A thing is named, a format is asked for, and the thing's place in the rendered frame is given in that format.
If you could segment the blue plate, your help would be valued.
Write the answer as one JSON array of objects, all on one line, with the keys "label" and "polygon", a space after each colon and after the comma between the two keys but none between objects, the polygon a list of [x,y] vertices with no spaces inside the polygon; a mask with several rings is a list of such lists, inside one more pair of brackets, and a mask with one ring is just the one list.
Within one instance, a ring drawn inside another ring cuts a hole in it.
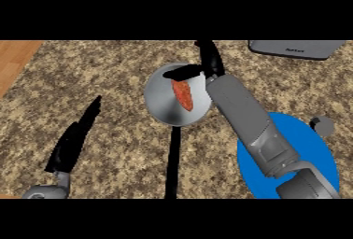
[{"label": "blue plate", "polygon": [[[339,174],[336,163],[322,137],[294,116],[279,112],[270,112],[268,115],[285,139],[299,154],[299,159],[314,164],[332,187],[338,190]],[[295,174],[288,173],[279,179],[265,177],[240,141],[237,141],[237,166],[242,180],[254,197],[258,199],[279,199],[276,187]]]}]

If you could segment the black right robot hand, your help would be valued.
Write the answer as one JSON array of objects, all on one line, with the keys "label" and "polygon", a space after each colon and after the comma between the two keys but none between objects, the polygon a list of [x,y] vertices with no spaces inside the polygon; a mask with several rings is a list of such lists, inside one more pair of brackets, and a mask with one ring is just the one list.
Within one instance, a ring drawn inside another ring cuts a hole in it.
[{"label": "black right robot hand", "polygon": [[187,64],[180,68],[167,71],[162,76],[174,81],[183,81],[203,73],[205,77],[223,76],[224,68],[218,55],[218,49],[211,40],[198,40],[195,45],[199,49],[200,64]]}]

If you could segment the flat grey appliance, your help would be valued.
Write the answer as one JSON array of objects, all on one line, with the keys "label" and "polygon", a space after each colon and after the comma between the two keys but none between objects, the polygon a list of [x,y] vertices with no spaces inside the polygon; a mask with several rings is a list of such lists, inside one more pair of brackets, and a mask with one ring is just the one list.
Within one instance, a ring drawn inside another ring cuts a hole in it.
[{"label": "flat grey appliance", "polygon": [[342,40],[249,40],[248,49],[264,55],[323,61],[342,44]]}]

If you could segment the small grey round knob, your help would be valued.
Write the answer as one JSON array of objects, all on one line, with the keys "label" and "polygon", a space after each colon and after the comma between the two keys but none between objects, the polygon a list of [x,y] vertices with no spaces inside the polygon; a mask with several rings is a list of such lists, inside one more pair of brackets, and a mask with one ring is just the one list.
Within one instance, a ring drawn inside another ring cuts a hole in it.
[{"label": "small grey round knob", "polygon": [[316,116],[308,121],[308,126],[319,136],[329,136],[333,133],[333,121],[326,116]]}]

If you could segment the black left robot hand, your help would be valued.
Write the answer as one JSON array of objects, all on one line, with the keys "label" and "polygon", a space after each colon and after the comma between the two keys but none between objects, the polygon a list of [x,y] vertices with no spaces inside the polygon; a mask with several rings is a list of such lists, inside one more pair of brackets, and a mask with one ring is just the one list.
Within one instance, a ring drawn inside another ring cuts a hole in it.
[{"label": "black left robot hand", "polygon": [[79,121],[75,121],[62,134],[53,147],[44,171],[48,173],[72,171],[79,156],[87,133],[93,127],[94,118],[100,112],[100,98],[97,96],[88,105]]}]

